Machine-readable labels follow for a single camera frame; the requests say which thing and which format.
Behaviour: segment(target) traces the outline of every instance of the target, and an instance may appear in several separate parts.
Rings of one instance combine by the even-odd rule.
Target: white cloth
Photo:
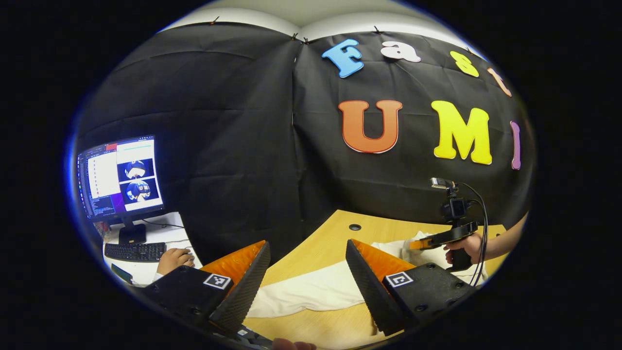
[[[451,266],[445,260],[446,251],[442,248],[430,250],[406,249],[412,240],[425,238],[430,234],[419,231],[410,240],[389,243],[373,243],[383,252],[402,258],[415,266],[433,262],[442,268]],[[478,285],[488,278],[484,266]],[[453,274],[469,283],[475,272],[475,265],[465,271]],[[364,303],[363,295],[356,286],[354,277],[346,260],[304,275],[273,283],[260,288],[255,296],[247,318],[274,318],[292,315],[304,309],[331,311],[349,308]]]

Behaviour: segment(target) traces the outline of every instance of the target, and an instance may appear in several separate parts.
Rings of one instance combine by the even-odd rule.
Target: black fabric
[[[364,67],[346,78],[322,53],[346,39],[359,42]],[[385,41],[413,46],[421,62],[386,58]],[[463,73],[450,51],[467,56],[479,77]],[[508,97],[486,69],[503,71],[467,50],[420,35],[384,32],[340,34],[303,46],[294,71],[294,127],[300,157],[312,164],[301,169],[302,214],[305,220],[325,220],[335,209],[378,217],[417,222],[444,223],[440,206],[443,191],[432,189],[429,179],[442,177],[465,182],[484,198],[490,224],[510,228],[528,211],[529,192],[536,164],[535,139],[526,110],[518,97]],[[505,85],[513,90],[509,82]],[[399,134],[395,146],[381,154],[359,153],[344,142],[342,113],[338,104],[348,100],[369,103],[364,113],[364,132],[369,138],[383,133],[380,100],[395,100]],[[490,165],[474,163],[470,156],[441,159],[439,116],[431,103],[453,103],[465,122],[472,108],[489,114]],[[514,141],[510,121],[521,128],[521,168],[511,169]],[[458,151],[455,140],[453,147]],[[466,198],[476,198],[468,189]],[[481,217],[480,209],[470,215]]]
[[[321,56],[345,39],[360,43],[365,66],[340,78]],[[385,58],[384,41],[412,45],[422,61]],[[451,50],[480,76],[460,71]],[[79,115],[77,147],[154,134],[165,209],[180,212],[203,262],[265,239],[274,263],[335,209],[442,223],[445,194],[430,177],[473,186],[490,224],[509,228],[528,209],[535,140],[518,97],[507,97],[488,67],[463,48],[412,34],[343,34],[305,45],[244,24],[183,26],[156,34],[112,71]],[[403,104],[393,149],[366,154],[345,144],[337,106],[347,100],[369,103],[370,138],[382,135],[376,102]],[[452,102],[465,119],[474,107],[489,114],[492,165],[434,156],[435,100]],[[510,167],[510,120],[521,127],[518,171]]]

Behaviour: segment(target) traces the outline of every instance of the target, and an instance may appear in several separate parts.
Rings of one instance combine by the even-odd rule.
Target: phone
[[[123,279],[124,281],[128,282],[129,284],[132,284],[132,275],[130,275],[128,272],[123,271],[122,269],[120,269],[117,265],[115,264],[111,264],[110,265],[110,269],[119,277],[121,277],[121,279]]]

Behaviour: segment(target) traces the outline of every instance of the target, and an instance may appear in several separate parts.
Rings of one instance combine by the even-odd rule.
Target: hand
[[[160,258],[157,272],[161,275],[166,275],[182,265],[194,267],[194,257],[188,253],[190,253],[189,249],[168,249]]]
[[[445,254],[448,263],[452,263],[451,250],[464,248],[465,252],[471,257],[471,263],[477,264],[480,261],[481,235],[474,233],[465,239],[456,242],[450,242],[443,247],[444,250],[450,250]]]
[[[297,341],[292,343],[287,339],[275,338],[272,341],[272,350],[316,350],[317,346],[311,343]]]

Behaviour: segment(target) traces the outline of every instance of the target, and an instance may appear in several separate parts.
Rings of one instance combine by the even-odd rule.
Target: keyboard
[[[159,262],[166,251],[165,243],[106,244],[104,255],[126,262]]]

